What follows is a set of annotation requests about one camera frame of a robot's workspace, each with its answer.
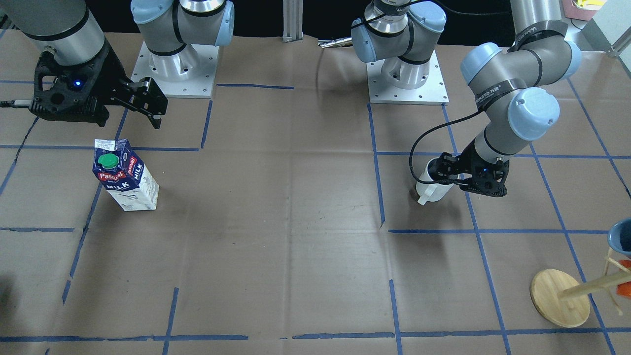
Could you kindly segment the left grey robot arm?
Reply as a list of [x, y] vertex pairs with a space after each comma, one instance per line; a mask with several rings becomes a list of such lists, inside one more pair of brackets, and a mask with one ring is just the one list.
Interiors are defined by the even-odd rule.
[[[451, 187], [479, 195], [506, 195], [509, 160], [557, 122], [560, 105], [543, 86], [570, 77], [581, 50], [565, 39], [567, 24], [557, 0], [513, 0], [512, 47], [483, 43], [460, 63], [475, 95], [476, 114], [489, 123], [458, 155], [442, 153], [416, 176], [419, 204], [437, 202]], [[384, 60], [383, 74], [396, 87], [419, 87], [444, 31], [444, 9], [429, 0], [373, 0], [351, 26], [354, 51], [365, 63]]]

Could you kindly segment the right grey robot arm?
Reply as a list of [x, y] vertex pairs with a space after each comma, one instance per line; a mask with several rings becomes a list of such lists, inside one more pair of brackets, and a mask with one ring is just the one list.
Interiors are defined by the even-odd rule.
[[47, 121], [104, 127], [107, 106], [139, 112], [160, 128], [168, 99], [160, 80], [198, 72], [195, 45], [226, 46], [234, 33], [229, 0], [133, 0], [131, 13], [147, 49], [152, 76], [133, 81], [83, 0], [3, 0], [2, 10], [40, 56], [31, 99], [3, 101]]

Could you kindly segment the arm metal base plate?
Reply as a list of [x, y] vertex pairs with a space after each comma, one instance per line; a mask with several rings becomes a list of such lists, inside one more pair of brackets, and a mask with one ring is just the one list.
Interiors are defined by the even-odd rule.
[[153, 78], [168, 98], [211, 99], [220, 49], [188, 44], [180, 53], [158, 56], [142, 43], [132, 79]]
[[450, 102], [436, 52], [421, 65], [399, 58], [368, 63], [367, 77], [373, 104], [444, 105]]

